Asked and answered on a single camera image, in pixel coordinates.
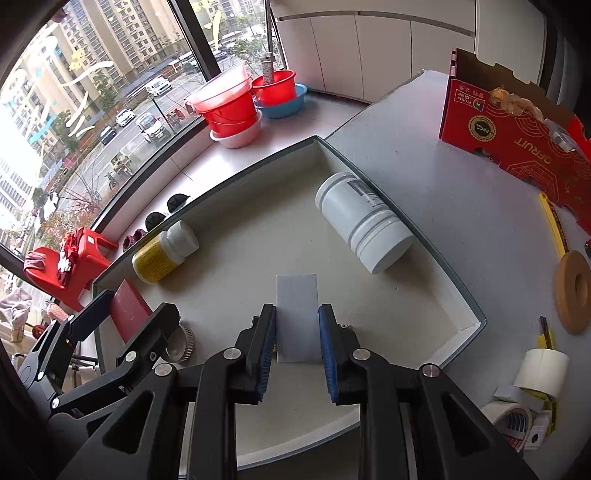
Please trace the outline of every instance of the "road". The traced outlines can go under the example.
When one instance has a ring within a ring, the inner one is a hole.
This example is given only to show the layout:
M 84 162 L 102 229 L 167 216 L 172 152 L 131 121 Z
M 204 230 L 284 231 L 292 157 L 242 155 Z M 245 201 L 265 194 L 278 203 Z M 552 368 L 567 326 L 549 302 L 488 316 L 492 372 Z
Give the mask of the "road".
M 230 56 L 220 60 L 219 66 L 223 71 L 233 65 L 234 62 L 236 62 L 236 58 Z M 192 73 L 182 74 L 171 83 L 173 84 L 173 89 L 162 96 L 156 97 L 155 101 L 164 113 L 173 109 L 175 105 L 179 106 L 183 113 L 185 113 L 185 98 L 187 98 L 200 85 L 203 85 L 205 80 L 201 73 Z M 150 112 L 156 117 L 162 116 L 152 100 L 146 100 L 134 109 L 136 116 L 146 112 Z M 184 128 L 193 120 L 194 117 L 189 118 L 187 116 L 185 120 L 181 121 L 180 127 L 177 127 L 176 130 Z M 168 125 L 165 126 L 169 131 L 172 130 Z M 144 162 L 154 155 L 159 148 L 144 140 L 138 127 L 135 125 L 135 119 L 125 127 L 117 126 L 116 131 L 117 135 L 113 140 L 107 145 L 97 145 L 97 147 L 95 147 L 95 149 L 80 163 L 74 172 L 74 175 L 72 175 L 66 183 L 66 189 L 68 191 L 76 192 L 86 198 L 89 198 L 89 190 L 91 192 L 97 191 L 104 198 L 105 194 L 109 191 L 109 180 L 106 175 L 107 173 L 113 172 L 111 159 L 117 155 L 117 153 L 122 151 L 126 155 L 129 155 L 130 158 L 132 158 L 132 169 L 133 171 L 136 171 Z M 116 175 L 115 178 L 120 186 L 126 181 L 125 178 L 122 178 L 119 175 Z M 72 200 L 72 194 L 63 192 L 57 210 L 76 209 L 76 203 L 75 200 Z

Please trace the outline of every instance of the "dark round object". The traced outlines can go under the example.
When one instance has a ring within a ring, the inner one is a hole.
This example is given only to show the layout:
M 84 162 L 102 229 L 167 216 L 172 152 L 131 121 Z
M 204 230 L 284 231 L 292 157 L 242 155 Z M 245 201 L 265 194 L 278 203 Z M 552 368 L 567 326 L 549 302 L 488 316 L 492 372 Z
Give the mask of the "dark round object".
M 174 213 L 175 210 L 178 210 L 184 205 L 188 198 L 189 196 L 185 195 L 184 193 L 175 193 L 166 202 L 166 207 L 168 208 L 168 211 L 170 213 Z
M 165 218 L 166 215 L 160 212 L 149 213 L 146 217 L 146 230 L 148 232 L 153 230 Z

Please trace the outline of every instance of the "masking tape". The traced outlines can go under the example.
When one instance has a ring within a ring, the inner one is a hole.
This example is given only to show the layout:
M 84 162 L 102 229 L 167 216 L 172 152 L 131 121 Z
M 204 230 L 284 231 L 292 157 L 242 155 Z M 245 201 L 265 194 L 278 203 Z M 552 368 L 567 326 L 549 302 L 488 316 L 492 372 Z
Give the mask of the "masking tape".
M 531 412 L 520 403 L 492 401 L 480 409 L 483 415 L 520 452 L 531 430 Z
M 543 393 L 549 400 L 555 400 L 560 396 L 569 361 L 569 357 L 558 350 L 529 350 L 525 353 L 514 385 Z

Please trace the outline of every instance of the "wooden disc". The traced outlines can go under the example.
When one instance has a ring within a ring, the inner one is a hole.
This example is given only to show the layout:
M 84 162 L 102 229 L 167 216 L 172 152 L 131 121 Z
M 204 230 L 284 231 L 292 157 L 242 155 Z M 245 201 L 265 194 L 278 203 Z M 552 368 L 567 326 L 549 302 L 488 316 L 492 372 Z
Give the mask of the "wooden disc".
M 563 255 L 554 275 L 556 307 L 569 333 L 580 333 L 591 319 L 591 269 L 577 251 Z

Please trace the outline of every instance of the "red cardboard box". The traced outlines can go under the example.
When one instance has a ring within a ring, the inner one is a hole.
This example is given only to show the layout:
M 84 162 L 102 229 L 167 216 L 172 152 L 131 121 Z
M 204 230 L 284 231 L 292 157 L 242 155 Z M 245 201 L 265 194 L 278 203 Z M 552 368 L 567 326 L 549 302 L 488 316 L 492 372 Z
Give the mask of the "red cardboard box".
M 459 48 L 452 53 L 439 138 L 484 153 L 503 170 L 536 185 L 552 202 L 573 212 L 591 235 L 591 165 L 577 150 L 564 151 L 554 143 L 548 127 L 530 114 L 514 116 L 495 106 L 490 92 L 501 86 L 531 100 L 544 118 L 567 130 L 587 151 L 575 114 L 548 100 L 537 85 L 517 80 L 509 69 L 482 63 Z

